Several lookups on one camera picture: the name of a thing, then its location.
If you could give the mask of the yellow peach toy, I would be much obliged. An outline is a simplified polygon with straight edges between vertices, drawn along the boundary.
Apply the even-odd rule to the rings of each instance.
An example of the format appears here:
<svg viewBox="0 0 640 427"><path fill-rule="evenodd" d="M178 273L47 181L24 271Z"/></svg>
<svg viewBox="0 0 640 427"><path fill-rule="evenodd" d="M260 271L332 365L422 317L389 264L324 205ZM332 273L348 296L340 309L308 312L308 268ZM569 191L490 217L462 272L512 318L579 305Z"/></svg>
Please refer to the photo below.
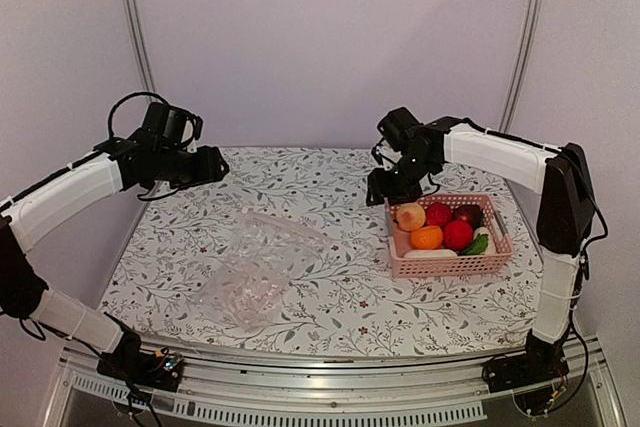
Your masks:
<svg viewBox="0 0 640 427"><path fill-rule="evenodd" d="M425 225L426 211L416 202L401 204L396 210L395 220L400 230L413 232Z"/></svg>

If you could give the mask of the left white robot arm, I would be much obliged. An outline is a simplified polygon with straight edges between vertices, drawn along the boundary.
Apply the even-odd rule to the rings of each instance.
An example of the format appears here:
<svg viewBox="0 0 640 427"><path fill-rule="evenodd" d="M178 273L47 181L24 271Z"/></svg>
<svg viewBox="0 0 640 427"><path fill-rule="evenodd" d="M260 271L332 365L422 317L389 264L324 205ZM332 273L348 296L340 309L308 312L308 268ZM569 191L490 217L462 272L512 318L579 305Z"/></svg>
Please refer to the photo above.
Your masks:
<svg viewBox="0 0 640 427"><path fill-rule="evenodd" d="M144 145L116 138L97 145L62 174L1 210L1 311L49 327L108 357L128 381L148 373L148 359L125 343L125 326L50 286L27 254L49 233L93 204L133 186L166 182L182 191L219 182L229 172L220 150L210 146Z"/></svg>

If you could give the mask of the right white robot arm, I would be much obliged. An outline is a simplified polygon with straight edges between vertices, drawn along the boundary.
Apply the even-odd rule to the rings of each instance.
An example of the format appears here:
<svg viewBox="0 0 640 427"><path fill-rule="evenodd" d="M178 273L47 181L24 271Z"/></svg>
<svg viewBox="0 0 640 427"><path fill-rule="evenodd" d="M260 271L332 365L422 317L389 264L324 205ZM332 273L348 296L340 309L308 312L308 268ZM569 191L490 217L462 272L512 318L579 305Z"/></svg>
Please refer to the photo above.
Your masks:
<svg viewBox="0 0 640 427"><path fill-rule="evenodd" d="M482 128L468 118L445 116L419 122L406 108L390 111L377 125L381 144L398 153L387 160L372 150L378 166L367 178L368 205L415 200L421 180L446 163L478 168L528 188L540 197L536 234L542 252L543 281L537 316L524 353L486 363L491 380L509 385L537 383L564 366L563 344L574 327L573 309L589 277L588 246L597 205L581 146L538 144Z"/></svg>

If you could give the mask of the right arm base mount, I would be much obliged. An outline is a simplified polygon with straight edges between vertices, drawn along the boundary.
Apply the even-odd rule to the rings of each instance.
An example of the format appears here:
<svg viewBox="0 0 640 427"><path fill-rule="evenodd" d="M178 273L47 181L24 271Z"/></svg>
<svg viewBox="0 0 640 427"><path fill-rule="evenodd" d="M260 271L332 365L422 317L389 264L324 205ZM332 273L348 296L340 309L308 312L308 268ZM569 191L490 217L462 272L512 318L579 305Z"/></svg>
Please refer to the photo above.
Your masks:
<svg viewBox="0 0 640 427"><path fill-rule="evenodd" d="M486 361L481 377L490 393L509 391L517 409L530 417L546 415L566 391L569 367L563 354L544 360L540 355L496 355Z"/></svg>

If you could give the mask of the pink plastic basket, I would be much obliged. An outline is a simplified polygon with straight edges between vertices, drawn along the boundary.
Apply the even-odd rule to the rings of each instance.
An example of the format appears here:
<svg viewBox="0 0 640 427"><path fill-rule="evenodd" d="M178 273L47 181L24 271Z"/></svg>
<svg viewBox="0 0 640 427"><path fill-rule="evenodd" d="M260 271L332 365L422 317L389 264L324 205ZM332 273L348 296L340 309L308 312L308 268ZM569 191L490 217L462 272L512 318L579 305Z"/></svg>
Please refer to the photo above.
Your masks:
<svg viewBox="0 0 640 427"><path fill-rule="evenodd" d="M489 229L496 245L497 252L494 255L463 256L460 251L455 251L458 256L450 258L428 259L404 259L403 256L413 250L409 243L411 232L399 229L395 220L397 208L401 205L387 203L387 224L389 231L389 249L391 258L392 276L395 278L426 278L444 276L470 276L476 274L489 274L499 271L512 257L513 245L511 238L506 233L502 224L502 218L488 195L479 194L439 194L427 195L419 198L419 203L426 208L433 202L441 202L448 205L452 212L460 205L477 204L483 210L483 224L481 227Z"/></svg>

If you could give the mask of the orange tangerine toy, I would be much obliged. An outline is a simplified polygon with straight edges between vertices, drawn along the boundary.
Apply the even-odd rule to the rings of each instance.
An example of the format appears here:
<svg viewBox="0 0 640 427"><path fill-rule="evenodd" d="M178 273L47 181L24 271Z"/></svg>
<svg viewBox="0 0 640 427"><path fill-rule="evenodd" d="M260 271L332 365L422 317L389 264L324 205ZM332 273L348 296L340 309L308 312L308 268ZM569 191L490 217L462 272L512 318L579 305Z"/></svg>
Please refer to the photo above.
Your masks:
<svg viewBox="0 0 640 427"><path fill-rule="evenodd" d="M442 228L437 225L427 225L412 231L409 243L416 250L438 250L443 243Z"/></svg>

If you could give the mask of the red mushroom toy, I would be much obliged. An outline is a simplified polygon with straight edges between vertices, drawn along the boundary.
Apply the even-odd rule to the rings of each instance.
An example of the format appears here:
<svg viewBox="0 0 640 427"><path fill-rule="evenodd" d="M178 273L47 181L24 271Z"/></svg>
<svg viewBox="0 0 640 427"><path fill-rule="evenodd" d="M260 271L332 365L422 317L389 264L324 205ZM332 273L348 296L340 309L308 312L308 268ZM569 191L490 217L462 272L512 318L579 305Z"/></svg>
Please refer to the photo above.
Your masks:
<svg viewBox="0 0 640 427"><path fill-rule="evenodd" d="M466 249L473 241L472 226L462 220L449 222L443 229L443 246L453 251Z"/></svg>

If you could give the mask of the dark purple fruit toy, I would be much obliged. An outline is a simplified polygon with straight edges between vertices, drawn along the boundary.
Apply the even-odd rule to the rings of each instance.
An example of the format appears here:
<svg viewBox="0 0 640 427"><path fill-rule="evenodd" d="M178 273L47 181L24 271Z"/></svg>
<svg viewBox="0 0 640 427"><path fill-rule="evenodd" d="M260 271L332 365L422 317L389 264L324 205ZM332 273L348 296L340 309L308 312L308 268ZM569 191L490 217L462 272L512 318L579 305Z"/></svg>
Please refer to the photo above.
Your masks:
<svg viewBox="0 0 640 427"><path fill-rule="evenodd" d="M483 224L483 210L477 204L460 205L454 209L453 219L464 221L473 229L477 229Z"/></svg>

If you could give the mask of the red strawberry toy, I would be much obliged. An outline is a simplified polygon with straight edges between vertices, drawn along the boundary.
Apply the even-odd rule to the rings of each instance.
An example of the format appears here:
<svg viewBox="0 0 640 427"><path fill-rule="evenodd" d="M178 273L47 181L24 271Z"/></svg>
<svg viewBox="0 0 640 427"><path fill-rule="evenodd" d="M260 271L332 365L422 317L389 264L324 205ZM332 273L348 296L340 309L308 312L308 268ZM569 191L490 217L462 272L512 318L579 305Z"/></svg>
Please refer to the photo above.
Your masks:
<svg viewBox="0 0 640 427"><path fill-rule="evenodd" d="M444 228L453 219L452 209L441 202L431 203L425 210L426 225Z"/></svg>

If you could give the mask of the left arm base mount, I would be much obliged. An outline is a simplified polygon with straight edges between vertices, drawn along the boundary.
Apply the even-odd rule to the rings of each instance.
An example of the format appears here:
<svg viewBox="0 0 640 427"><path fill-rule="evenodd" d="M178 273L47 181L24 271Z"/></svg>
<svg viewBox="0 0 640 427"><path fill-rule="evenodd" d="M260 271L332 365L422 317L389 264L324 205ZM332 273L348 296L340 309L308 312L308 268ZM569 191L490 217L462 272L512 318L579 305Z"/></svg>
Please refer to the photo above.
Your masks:
<svg viewBox="0 0 640 427"><path fill-rule="evenodd" d="M184 370L184 357L167 347L143 352L138 343L119 345L112 353L104 353L97 372L136 386L176 392Z"/></svg>

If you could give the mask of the clear zip top bag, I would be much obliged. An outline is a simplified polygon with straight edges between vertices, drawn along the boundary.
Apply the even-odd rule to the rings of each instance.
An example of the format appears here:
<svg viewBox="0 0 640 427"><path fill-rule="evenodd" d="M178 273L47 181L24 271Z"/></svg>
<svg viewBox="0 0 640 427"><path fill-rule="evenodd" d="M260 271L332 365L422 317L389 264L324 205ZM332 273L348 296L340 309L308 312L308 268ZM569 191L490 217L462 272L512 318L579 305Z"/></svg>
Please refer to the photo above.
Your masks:
<svg viewBox="0 0 640 427"><path fill-rule="evenodd" d="M291 280L315 267L335 242L310 227L247 208L232 233L192 302L214 324L250 333L275 322Z"/></svg>

